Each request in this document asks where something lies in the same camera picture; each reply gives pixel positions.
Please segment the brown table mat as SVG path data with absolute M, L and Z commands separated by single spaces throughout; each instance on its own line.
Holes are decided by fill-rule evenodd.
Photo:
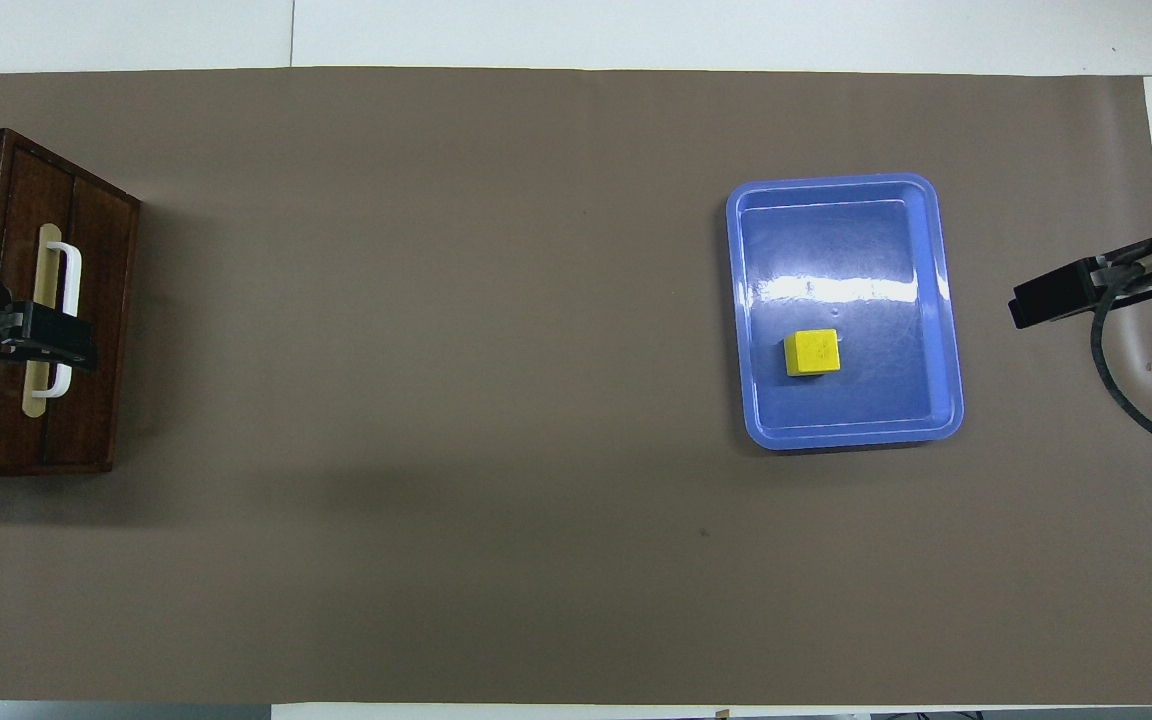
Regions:
M 116 460 L 0 480 L 0 700 L 1152 705 L 1152 438 L 1011 287 L 1152 232 L 1129 77 L 0 74 L 142 200 Z M 965 420 L 772 454 L 723 205 L 914 172 Z

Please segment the blue plastic tray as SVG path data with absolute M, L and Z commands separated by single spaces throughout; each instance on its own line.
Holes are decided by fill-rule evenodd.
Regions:
M 940 197 L 899 172 L 741 184 L 726 202 L 742 420 L 767 450 L 923 445 L 965 400 Z M 835 328 L 840 372 L 788 377 L 783 338 Z

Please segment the yellow cube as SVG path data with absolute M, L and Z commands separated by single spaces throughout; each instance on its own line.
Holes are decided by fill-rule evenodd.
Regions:
M 783 338 L 788 377 L 814 377 L 840 372 L 840 338 L 835 328 L 795 331 Z

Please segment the dark wooden drawer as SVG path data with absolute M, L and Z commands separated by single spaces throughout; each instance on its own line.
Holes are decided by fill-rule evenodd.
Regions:
M 113 465 L 122 355 L 141 202 L 103 179 L 6 132 L 8 173 L 0 281 L 31 300 L 41 225 L 82 256 L 79 318 L 91 323 L 99 366 L 78 372 L 40 416 L 28 416 L 28 367 L 0 364 L 0 477 L 106 471 Z

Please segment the white drawer handle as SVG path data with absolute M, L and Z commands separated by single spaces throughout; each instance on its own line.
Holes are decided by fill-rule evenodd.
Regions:
M 60 313 L 77 318 L 79 314 L 83 268 L 81 250 L 60 240 L 60 234 L 55 234 L 54 237 L 50 236 L 47 240 L 40 237 L 38 260 L 41 263 L 55 262 L 58 266 L 54 273 L 55 276 L 52 278 L 52 285 L 54 285 L 52 290 L 59 293 Z M 41 376 L 38 376 L 29 384 L 29 400 L 35 401 L 36 404 L 41 404 L 41 409 L 46 409 L 46 402 L 51 397 L 63 397 L 65 393 L 69 391 L 71 376 L 73 369 L 70 365 L 55 365 L 47 381 Z

